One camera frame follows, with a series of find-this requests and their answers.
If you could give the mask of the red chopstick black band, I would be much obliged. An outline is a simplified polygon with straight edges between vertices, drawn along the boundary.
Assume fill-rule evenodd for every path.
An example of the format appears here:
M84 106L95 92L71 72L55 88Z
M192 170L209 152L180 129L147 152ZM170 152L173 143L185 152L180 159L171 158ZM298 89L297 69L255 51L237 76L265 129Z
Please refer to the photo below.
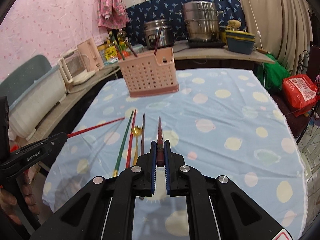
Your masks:
M133 135L132 135L132 130L135 127L135 120L136 120L136 109L133 113L133 118L132 118L132 124L131 124L131 129L130 129L130 137L129 137L129 145L128 145L128 150L127 150L127 158L126 158L126 166L125 168L130 167L131 163L131 153L132 153L132 141L133 141Z

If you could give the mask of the clear food container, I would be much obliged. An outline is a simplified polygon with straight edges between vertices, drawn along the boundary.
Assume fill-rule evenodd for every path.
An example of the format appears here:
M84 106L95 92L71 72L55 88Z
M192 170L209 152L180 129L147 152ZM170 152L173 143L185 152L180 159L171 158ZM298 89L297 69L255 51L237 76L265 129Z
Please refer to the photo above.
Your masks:
M135 53L142 53L144 51L144 46L142 44L137 44L132 46L132 49Z

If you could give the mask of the green plastic bag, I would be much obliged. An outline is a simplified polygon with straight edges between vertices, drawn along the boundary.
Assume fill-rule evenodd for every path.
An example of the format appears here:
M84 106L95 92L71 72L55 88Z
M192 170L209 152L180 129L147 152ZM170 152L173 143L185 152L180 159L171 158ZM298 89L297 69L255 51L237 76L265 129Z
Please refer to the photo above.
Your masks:
M270 93L281 91L283 80L290 77L290 73L273 57L266 55L274 61L274 64L263 63L257 68L256 77L263 87Z

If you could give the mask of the yellow oil bottle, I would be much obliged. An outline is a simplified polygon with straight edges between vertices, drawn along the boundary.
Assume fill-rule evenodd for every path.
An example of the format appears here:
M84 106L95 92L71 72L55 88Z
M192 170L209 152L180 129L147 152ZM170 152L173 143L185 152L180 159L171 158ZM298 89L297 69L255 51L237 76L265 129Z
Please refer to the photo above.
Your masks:
M107 38L102 44L97 46L101 58L106 62L106 59L110 57L118 57L118 52L116 50L115 45L111 42L109 38Z
M119 29L117 33L118 45L121 51L125 51L127 49L126 45L126 33L123 29Z

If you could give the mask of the pink perforated utensil basket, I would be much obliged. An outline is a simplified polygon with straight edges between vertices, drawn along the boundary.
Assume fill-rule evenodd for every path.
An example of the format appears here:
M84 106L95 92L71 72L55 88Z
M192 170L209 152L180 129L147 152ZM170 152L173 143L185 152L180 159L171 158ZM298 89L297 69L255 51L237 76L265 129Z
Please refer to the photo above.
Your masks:
M172 47L148 50L119 61L120 71L132 98L176 93L176 77Z

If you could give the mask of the blue yellow lunch box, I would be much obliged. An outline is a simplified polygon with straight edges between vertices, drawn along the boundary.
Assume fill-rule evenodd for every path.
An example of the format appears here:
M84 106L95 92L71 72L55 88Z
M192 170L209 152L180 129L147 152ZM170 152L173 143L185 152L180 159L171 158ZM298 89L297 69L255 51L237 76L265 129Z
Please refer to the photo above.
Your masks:
M225 33L229 51L245 55L252 53L255 43L254 34L239 30L226 30Z

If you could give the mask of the glass electric kettle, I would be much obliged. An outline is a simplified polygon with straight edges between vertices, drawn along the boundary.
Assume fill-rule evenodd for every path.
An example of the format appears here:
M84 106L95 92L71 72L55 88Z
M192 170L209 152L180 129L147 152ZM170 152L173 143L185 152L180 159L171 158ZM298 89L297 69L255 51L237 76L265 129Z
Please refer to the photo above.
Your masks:
M88 56L82 54L78 48L61 54L57 64L67 85L81 85L96 74L95 70L90 70L91 63Z

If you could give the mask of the blue dotted tablecloth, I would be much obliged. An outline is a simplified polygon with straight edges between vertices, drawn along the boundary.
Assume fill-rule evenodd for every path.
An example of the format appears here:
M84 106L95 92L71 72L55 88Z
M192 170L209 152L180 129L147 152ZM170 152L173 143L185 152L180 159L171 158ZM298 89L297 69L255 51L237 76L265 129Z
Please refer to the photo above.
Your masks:
M132 98L122 79L108 82L77 125L84 129L125 117L73 137L50 168L42 199L52 211L96 176L111 178L132 111L144 147L163 138L187 165L212 178L225 175L298 239L307 217L307 185L298 147L284 116L255 75L237 69L176 73L179 91Z

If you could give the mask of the dark maroon chopstick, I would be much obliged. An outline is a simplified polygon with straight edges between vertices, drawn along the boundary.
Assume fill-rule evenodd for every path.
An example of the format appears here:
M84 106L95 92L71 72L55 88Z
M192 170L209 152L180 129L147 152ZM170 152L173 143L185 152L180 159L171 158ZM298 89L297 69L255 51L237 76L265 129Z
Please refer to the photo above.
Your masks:
M163 150L163 134L161 117L158 119L158 132L157 132L157 166L164 167L164 150Z
M155 48L154 48L154 55L157 55L157 49L158 49L159 41L161 38L161 33L162 33L162 28L159 28L158 33L157 33L156 44L155 44Z
M142 121L142 137L140 144L140 155L144 154L144 133L145 133L145 113L143 113L143 121Z

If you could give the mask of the green chopstick gold band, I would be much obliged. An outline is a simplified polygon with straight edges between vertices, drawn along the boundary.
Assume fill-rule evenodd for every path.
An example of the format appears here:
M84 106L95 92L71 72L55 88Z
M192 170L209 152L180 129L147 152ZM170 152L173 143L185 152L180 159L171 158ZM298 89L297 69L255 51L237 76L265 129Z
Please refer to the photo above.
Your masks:
M120 49L120 47L119 47L119 45L118 45L118 43L117 43L112 31L109 31L108 33L109 33L110 39L112 40L113 44L115 45L117 51L120 53L122 60L125 60L125 56L121 52L121 49Z

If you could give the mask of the gold metal spoon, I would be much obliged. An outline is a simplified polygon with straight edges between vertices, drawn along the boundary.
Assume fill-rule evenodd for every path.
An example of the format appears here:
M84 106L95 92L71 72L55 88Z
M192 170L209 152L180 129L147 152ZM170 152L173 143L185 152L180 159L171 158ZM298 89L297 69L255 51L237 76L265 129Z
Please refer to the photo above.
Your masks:
M136 163L137 163L137 159L138 159L138 140L139 140L139 137L142 135L142 131L143 131L143 129L141 127L135 126L132 129L132 132L131 132L133 137L136 139L135 153L134 153L134 158L133 158L133 166L135 166Z

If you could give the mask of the red plastic bag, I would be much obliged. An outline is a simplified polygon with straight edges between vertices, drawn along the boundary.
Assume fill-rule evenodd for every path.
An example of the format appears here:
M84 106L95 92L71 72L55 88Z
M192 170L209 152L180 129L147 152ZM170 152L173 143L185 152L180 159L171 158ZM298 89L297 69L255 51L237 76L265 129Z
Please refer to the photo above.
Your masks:
M306 74L285 78L282 91L296 118L311 110L319 100L319 88Z

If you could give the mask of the steel rice cooker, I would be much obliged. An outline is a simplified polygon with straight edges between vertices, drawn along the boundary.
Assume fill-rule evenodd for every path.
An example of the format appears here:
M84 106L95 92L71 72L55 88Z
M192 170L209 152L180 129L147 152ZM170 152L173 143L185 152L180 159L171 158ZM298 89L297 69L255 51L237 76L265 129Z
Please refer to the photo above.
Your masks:
M172 47L174 45L173 28L169 20L155 20L146 22L143 27L146 46L148 50Z

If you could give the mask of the pink electric kettle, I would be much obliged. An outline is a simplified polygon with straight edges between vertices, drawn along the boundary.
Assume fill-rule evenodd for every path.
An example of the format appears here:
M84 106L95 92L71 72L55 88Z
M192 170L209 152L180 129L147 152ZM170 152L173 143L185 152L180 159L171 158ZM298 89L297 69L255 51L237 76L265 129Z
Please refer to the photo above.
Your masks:
M104 62L93 37L78 44L77 48L84 59L86 68L89 72L97 71L104 67Z

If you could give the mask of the stacked steel steamer pot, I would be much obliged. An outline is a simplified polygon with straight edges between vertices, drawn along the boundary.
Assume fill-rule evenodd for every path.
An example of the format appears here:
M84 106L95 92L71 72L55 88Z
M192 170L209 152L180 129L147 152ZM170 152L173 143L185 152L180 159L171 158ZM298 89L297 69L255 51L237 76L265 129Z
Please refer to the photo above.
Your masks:
M219 16L224 10L217 10L213 2L192 1L182 4L176 15L183 17L189 42L217 42L220 36Z

